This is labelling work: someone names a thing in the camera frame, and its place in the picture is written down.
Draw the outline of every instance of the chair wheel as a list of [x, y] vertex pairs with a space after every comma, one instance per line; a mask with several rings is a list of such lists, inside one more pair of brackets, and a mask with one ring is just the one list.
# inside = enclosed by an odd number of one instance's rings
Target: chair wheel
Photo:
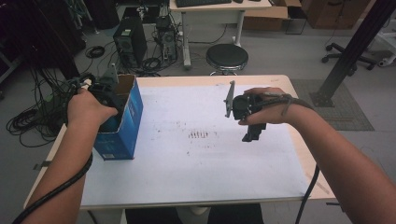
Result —
[[327, 50], [327, 51], [330, 51], [330, 50], [332, 50], [332, 45], [328, 45], [328, 46], [326, 46], [326, 50]]
[[373, 70], [374, 67], [375, 67], [375, 64], [370, 64], [369, 66], [367, 66], [367, 70], [371, 71], [371, 70]]
[[325, 56], [325, 57], [322, 58], [322, 62], [323, 62], [323, 63], [326, 63], [326, 62], [328, 62], [328, 61], [329, 61], [329, 57]]

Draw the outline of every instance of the black pole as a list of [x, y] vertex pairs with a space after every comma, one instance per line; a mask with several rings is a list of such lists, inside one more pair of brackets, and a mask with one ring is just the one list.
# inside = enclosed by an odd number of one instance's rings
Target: black pole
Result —
[[319, 91], [310, 93], [315, 106], [332, 106], [332, 97], [335, 91], [349, 74], [352, 65], [359, 59], [384, 23], [389, 19], [395, 8], [395, 0], [376, 0]]

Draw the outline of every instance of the computer tower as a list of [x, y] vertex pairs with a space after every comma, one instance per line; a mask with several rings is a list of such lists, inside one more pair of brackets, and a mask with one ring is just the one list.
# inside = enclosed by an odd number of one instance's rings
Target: computer tower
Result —
[[116, 4], [113, 0], [84, 0], [90, 15], [98, 29], [105, 30], [120, 23]]
[[159, 31], [163, 61], [172, 61], [177, 58], [176, 34], [174, 29]]
[[140, 18], [123, 19], [113, 38], [122, 65], [126, 68], [140, 67], [148, 49]]

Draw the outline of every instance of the desk leg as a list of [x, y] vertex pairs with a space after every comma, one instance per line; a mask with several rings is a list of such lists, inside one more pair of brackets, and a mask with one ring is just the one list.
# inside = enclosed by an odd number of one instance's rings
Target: desk leg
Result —
[[191, 59], [190, 59], [190, 48], [189, 48], [189, 39], [187, 37], [187, 20], [186, 20], [186, 12], [181, 13], [181, 30], [183, 31], [183, 63], [184, 68], [190, 70], [191, 69]]
[[244, 24], [245, 10], [239, 11], [238, 16], [238, 24], [236, 26], [236, 36], [233, 39], [233, 43], [241, 47], [241, 33], [242, 33], [242, 25]]

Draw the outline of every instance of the stool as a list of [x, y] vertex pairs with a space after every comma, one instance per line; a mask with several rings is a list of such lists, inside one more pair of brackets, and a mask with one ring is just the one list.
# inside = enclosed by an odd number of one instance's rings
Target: stool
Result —
[[223, 75], [233, 74], [242, 70], [248, 63], [248, 53], [234, 44], [219, 44], [210, 47], [206, 52], [206, 61], [214, 68], [210, 76], [221, 72]]

